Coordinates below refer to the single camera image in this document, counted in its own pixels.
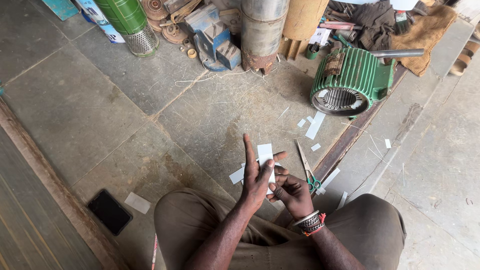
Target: green motor housing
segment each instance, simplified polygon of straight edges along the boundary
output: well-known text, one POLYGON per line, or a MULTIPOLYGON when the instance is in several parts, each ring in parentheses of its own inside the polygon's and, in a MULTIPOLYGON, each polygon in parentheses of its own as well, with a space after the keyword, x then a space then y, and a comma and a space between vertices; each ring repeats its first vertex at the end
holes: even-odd
POLYGON ((310 101, 319 111, 354 116, 384 99, 393 82, 395 59, 382 64, 363 49, 336 49, 318 66, 310 101))
POLYGON ((148 24, 138 0, 94 0, 130 51, 140 57, 154 55, 159 40, 148 24))

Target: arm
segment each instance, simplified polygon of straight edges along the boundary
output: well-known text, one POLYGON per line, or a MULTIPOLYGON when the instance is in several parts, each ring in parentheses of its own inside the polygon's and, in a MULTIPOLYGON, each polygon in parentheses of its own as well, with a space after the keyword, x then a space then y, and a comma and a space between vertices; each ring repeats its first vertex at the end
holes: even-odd
MULTIPOLYGON (((276 183, 269 185, 274 194, 267 195, 271 202, 281 200, 295 220, 313 213, 308 184, 293 175, 276 175, 276 183)), ((339 239, 324 226, 309 238, 326 270, 364 270, 365 267, 343 246, 339 239)))
POLYGON ((227 269, 254 212, 237 203, 185 265, 185 269, 227 269))
MULTIPOLYGON (((255 160, 255 153, 247 134, 243 135, 245 143, 245 174, 243 190, 239 201, 213 233, 198 248, 185 265, 185 269, 227 269, 240 238, 252 215, 260 208, 268 190, 268 178, 274 170, 274 160, 287 156, 286 152, 274 155, 273 160, 260 172, 255 160)), ((275 167, 275 172, 288 174, 288 170, 275 167)))

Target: tan cylinder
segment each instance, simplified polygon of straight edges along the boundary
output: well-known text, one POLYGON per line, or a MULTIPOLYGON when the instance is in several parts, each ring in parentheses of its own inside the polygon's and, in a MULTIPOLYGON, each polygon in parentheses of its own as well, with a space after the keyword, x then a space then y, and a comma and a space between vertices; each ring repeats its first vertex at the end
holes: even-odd
POLYGON ((327 4, 328 0, 290 0, 283 36, 293 40, 310 39, 327 4))

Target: smartphone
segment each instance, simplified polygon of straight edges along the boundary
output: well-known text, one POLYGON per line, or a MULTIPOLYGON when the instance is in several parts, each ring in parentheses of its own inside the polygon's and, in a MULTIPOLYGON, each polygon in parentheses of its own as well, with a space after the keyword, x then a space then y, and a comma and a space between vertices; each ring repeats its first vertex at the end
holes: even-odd
POLYGON ((119 235, 132 220, 132 215, 105 189, 100 191, 87 206, 114 236, 119 235))

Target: metal rod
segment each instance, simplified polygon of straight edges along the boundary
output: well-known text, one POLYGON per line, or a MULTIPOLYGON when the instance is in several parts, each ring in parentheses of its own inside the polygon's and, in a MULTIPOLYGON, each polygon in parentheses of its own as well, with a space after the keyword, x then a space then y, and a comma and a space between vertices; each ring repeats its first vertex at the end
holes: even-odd
POLYGON ((422 56, 424 49, 390 49, 390 50, 374 50, 370 52, 375 57, 412 57, 422 56))

